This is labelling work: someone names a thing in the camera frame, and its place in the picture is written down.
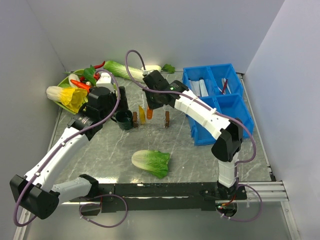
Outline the dark green mug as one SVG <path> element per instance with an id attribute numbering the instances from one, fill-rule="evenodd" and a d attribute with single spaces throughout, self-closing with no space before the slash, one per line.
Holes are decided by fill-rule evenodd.
<path id="1" fill-rule="evenodd" d="M 130 110 L 118 111 L 110 119 L 117 123 L 121 130 L 128 131 L 134 127 L 133 113 Z"/>

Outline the clear acrylic holder brown ends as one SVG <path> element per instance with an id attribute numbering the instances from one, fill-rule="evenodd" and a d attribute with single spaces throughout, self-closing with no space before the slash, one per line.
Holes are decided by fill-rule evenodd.
<path id="1" fill-rule="evenodd" d="M 158 116 L 153 119 L 146 118 L 144 123 L 141 121 L 140 114 L 137 111 L 134 111 L 132 114 L 132 122 L 134 128 L 138 128 L 140 126 L 169 128 L 171 124 L 170 112 L 167 110 L 164 112 L 164 116 Z"/>

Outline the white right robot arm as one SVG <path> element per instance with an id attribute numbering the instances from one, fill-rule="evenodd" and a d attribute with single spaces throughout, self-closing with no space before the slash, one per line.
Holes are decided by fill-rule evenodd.
<path id="1" fill-rule="evenodd" d="M 143 81 L 148 87 L 144 92 L 152 110 L 169 105 L 191 117 L 215 139 L 211 152 L 219 164 L 217 192 L 221 198 L 230 199 L 237 189 L 236 162 L 243 142 L 242 122 L 222 116 L 182 82 L 169 83 L 157 70 L 145 74 Z"/>

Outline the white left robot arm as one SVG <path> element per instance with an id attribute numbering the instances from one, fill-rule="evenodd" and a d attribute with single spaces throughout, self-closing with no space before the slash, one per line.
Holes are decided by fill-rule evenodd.
<path id="1" fill-rule="evenodd" d="M 99 182 L 87 174 L 61 184 L 55 182 L 73 156 L 115 113 L 120 99 L 118 90 L 102 86 L 90 89 L 88 101 L 72 116 L 59 140 L 43 159 L 24 176 L 15 175 L 10 180 L 17 207 L 21 206 L 43 220 L 64 202 L 79 197 L 93 201 L 98 197 Z"/>

